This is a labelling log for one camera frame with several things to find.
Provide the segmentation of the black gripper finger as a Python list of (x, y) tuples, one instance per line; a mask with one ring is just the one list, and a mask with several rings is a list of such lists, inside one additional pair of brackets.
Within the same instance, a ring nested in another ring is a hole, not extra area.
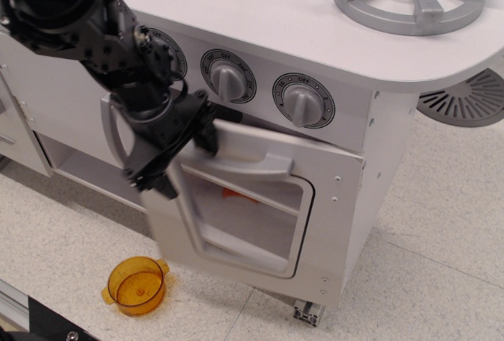
[(160, 194), (164, 195), (169, 200), (173, 200), (177, 197), (176, 189), (164, 173), (154, 179), (152, 188)]
[(205, 120), (197, 124), (195, 144), (210, 156), (217, 154), (219, 150), (218, 135), (212, 120)]

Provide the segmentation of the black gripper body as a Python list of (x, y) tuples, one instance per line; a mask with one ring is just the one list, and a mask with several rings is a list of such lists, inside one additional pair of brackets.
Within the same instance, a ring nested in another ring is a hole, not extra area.
[(137, 191), (152, 190), (154, 179), (164, 173), (174, 157), (191, 141), (195, 141), (199, 122), (215, 119), (208, 94), (196, 91), (168, 99), (157, 112), (133, 113), (123, 110), (135, 142), (124, 174)]

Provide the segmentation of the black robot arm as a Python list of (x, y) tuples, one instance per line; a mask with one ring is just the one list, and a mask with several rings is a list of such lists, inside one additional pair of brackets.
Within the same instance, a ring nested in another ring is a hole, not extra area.
[(215, 112), (205, 91), (172, 92), (179, 75), (166, 47), (153, 41), (123, 0), (1, 0), (10, 36), (42, 56), (78, 61), (106, 91), (134, 134), (124, 174), (138, 191), (174, 199), (166, 174), (189, 143), (215, 155)]

